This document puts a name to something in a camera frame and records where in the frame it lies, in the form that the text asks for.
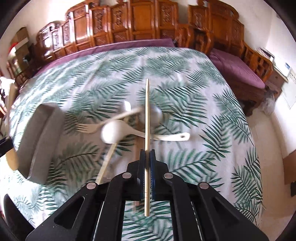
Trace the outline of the silver metal spoon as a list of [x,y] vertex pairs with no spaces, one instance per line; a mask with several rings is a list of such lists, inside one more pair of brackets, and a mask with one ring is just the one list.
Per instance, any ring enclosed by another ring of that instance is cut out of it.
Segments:
[[[154,104],[150,104],[149,114],[150,114],[150,125],[151,127],[158,126],[163,120],[162,110]],[[139,121],[145,124],[145,106],[139,114]]]

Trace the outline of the cardboard boxes stack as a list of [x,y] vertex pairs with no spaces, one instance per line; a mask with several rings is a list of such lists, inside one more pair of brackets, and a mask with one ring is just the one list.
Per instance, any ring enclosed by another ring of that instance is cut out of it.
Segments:
[[13,78],[16,78],[29,67],[31,60],[29,43],[29,34],[26,27],[20,28],[11,40],[8,53],[8,69]]

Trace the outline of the silver metal fork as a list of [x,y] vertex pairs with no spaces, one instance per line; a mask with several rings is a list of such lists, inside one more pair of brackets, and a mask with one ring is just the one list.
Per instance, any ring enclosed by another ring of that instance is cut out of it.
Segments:
[[81,133],[94,133],[100,127],[104,126],[105,124],[107,124],[110,121],[120,120],[120,119],[123,119],[125,117],[140,113],[143,109],[144,109],[143,107],[133,108],[130,111],[125,111],[124,113],[117,114],[112,118],[108,118],[108,119],[106,119],[104,121],[101,121],[100,123],[95,123],[95,124],[77,123],[75,125],[76,130],[81,132]]

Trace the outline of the palm leaf print tablecloth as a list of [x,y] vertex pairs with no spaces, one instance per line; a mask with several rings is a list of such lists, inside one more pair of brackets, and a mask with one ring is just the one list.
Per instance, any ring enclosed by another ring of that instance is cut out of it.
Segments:
[[166,47],[112,50],[60,62],[25,87],[10,115],[15,144],[40,104],[54,102],[65,112],[61,146],[45,184],[1,169],[1,193],[9,195],[31,224],[40,224],[99,173],[109,146],[100,133],[80,133],[76,125],[113,117],[124,101],[133,107],[143,104],[146,79],[150,103],[163,114],[152,133],[190,134],[186,142],[154,141],[157,159],[186,182],[208,182],[259,224],[260,163],[238,100],[206,55]]

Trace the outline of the carved wooden bench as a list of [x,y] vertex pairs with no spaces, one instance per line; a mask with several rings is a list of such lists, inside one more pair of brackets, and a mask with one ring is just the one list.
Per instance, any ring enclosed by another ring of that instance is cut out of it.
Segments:
[[[264,89],[227,82],[244,103],[245,115],[250,116],[266,96],[273,64],[244,42],[244,26],[231,5],[198,1],[188,7],[188,14],[187,24],[213,32],[213,49],[239,57],[264,82]],[[67,10],[63,22],[51,22],[39,30],[37,62],[45,65],[75,52],[119,42],[171,39],[175,43],[179,24],[178,4],[173,1],[118,1],[113,6],[83,1]]]

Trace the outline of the purple bench cushion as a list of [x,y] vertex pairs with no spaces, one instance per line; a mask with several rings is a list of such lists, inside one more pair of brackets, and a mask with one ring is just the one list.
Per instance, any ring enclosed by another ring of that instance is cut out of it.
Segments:
[[259,89],[265,88],[264,82],[239,57],[214,48],[209,58],[227,82],[233,80]]

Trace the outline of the light beige chopstick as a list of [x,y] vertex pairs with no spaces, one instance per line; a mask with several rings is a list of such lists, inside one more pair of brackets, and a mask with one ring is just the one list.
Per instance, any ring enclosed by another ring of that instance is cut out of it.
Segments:
[[117,147],[117,143],[112,144],[109,151],[108,151],[108,153],[106,154],[106,156],[105,156],[105,158],[103,160],[102,166],[100,168],[100,171],[99,171],[99,173],[97,175],[97,178],[96,178],[96,181],[95,181],[98,185],[101,184],[101,181],[102,181],[102,179],[104,177],[104,173],[106,171],[106,168],[107,168],[107,166],[109,164],[109,161],[111,160],[111,157],[112,157],[114,151],[116,150],[116,147]]
[[150,172],[150,107],[149,107],[149,78],[145,83],[145,170],[144,170],[144,216],[150,215],[150,192],[151,192],[151,172]]

